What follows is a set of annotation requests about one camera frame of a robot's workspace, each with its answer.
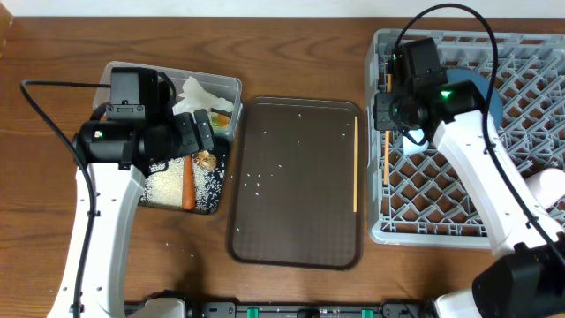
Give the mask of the snack wrapper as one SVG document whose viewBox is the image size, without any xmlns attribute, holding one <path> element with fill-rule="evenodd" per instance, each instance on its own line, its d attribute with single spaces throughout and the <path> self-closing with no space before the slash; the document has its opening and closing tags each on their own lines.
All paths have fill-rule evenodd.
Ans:
<svg viewBox="0 0 565 318">
<path fill-rule="evenodd" d="M 211 126 L 213 126 L 214 129 L 224 129 L 227 128 L 230 124 L 230 117 L 221 113 L 210 111 L 209 118 Z"/>
</svg>

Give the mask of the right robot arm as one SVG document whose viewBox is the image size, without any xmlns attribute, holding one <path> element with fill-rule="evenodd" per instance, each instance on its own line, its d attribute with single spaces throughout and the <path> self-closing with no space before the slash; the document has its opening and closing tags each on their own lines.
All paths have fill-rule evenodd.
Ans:
<svg viewBox="0 0 565 318">
<path fill-rule="evenodd" d="M 547 317 L 564 311 L 564 230 L 540 207 L 489 111 L 492 93 L 450 83 L 433 39 L 395 44 L 390 89 L 374 97 L 378 131 L 422 130 L 455 170 L 495 258 L 470 288 L 437 298 L 439 317 Z"/>
</svg>

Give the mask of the wooden chopsticks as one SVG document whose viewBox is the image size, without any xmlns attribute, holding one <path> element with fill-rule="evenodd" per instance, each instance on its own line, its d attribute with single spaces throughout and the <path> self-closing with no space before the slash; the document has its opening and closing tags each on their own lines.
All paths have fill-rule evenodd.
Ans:
<svg viewBox="0 0 565 318">
<path fill-rule="evenodd" d="M 388 74 L 386 79 L 387 79 L 386 92 L 390 93 L 392 90 L 392 74 Z M 385 131 L 384 169 L 383 169 L 383 185 L 385 186 L 388 186 L 389 183 L 390 135 L 391 135 L 391 131 Z"/>
</svg>

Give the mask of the white paper napkin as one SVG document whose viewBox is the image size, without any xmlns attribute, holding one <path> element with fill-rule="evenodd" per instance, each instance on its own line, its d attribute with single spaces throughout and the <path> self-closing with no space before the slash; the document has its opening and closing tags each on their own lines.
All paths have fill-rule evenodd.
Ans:
<svg viewBox="0 0 565 318">
<path fill-rule="evenodd" d="M 194 77 L 185 81 L 178 97 L 180 101 L 172 107 L 175 116 L 181 113 L 194 114 L 196 110 L 205 110 L 207 113 L 211 110 L 232 113 L 234 110 L 232 102 L 207 92 Z"/>
</svg>

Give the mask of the dark blue plate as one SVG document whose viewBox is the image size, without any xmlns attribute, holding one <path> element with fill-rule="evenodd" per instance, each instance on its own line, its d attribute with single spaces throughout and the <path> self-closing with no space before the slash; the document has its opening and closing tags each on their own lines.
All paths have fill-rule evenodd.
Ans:
<svg viewBox="0 0 565 318">
<path fill-rule="evenodd" d="M 479 73 L 465 68 L 448 68 L 447 78 L 448 83 L 457 83 L 466 80 L 472 81 L 478 88 L 478 91 L 483 95 L 484 99 L 486 99 L 489 80 Z M 500 128 L 503 119 L 503 103 L 496 89 L 492 92 L 489 113 L 493 117 L 495 127 Z"/>
</svg>

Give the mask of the pink cup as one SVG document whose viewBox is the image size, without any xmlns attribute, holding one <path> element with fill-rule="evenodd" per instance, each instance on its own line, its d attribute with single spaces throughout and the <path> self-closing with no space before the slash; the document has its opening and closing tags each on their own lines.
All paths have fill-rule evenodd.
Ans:
<svg viewBox="0 0 565 318">
<path fill-rule="evenodd" d="M 563 170 L 547 168 L 525 180 L 534 198 L 544 209 L 549 209 L 564 196 Z"/>
</svg>

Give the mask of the orange carrot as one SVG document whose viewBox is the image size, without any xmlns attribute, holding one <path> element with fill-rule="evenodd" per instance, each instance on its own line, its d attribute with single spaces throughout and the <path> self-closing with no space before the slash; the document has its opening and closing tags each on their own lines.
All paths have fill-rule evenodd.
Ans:
<svg viewBox="0 0 565 318">
<path fill-rule="evenodd" d="M 192 158 L 189 155 L 184 159 L 182 207 L 183 210 L 194 210 L 196 207 Z"/>
</svg>

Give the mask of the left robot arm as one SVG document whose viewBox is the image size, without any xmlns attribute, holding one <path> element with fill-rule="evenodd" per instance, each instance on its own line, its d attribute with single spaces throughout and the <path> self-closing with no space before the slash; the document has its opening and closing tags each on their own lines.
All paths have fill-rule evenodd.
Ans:
<svg viewBox="0 0 565 318">
<path fill-rule="evenodd" d="M 77 206 L 61 288 L 51 317 L 123 317 L 124 276 L 132 223 L 150 165 L 214 145 L 197 79 L 171 79 L 144 67 L 111 71 L 109 100 L 69 147 L 78 171 Z"/>
</svg>

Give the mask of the light blue rice bowl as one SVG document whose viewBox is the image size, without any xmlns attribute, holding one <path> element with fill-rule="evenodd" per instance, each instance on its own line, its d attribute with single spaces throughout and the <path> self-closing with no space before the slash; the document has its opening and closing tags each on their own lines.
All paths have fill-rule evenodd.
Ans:
<svg viewBox="0 0 565 318">
<path fill-rule="evenodd" d="M 408 137 L 403 136 L 403 155 L 410 156 L 420 154 L 428 149 L 428 141 L 419 144 L 419 142 L 425 138 L 425 134 L 422 129 L 410 130 L 407 134 Z"/>
</svg>

